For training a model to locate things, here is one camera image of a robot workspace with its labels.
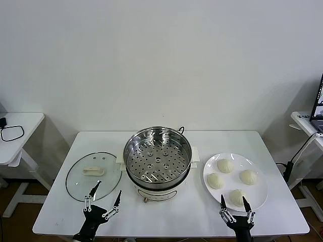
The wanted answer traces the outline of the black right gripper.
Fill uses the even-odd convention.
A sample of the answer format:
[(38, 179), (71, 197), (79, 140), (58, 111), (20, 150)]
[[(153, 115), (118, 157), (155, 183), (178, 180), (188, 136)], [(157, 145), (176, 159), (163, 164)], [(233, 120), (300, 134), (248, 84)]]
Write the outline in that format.
[(223, 194), (221, 194), (221, 209), (219, 214), (227, 227), (234, 231), (237, 242), (253, 242), (253, 237), (251, 236), (250, 230), (254, 225), (253, 219), (255, 212), (252, 211), (250, 204), (247, 202), (244, 196), (242, 199), (247, 216), (233, 216), (226, 206)]

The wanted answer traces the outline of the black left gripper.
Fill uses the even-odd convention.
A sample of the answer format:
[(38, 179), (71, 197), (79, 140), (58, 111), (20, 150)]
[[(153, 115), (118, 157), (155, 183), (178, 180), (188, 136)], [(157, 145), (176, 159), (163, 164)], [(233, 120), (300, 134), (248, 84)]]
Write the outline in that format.
[(75, 241), (94, 241), (98, 227), (101, 224), (108, 222), (119, 212), (122, 190), (119, 191), (113, 207), (108, 211), (99, 206), (91, 205), (95, 201), (96, 192), (100, 184), (101, 181), (98, 180), (89, 194), (84, 197), (83, 213), (85, 221), (80, 231), (73, 236), (73, 240)]

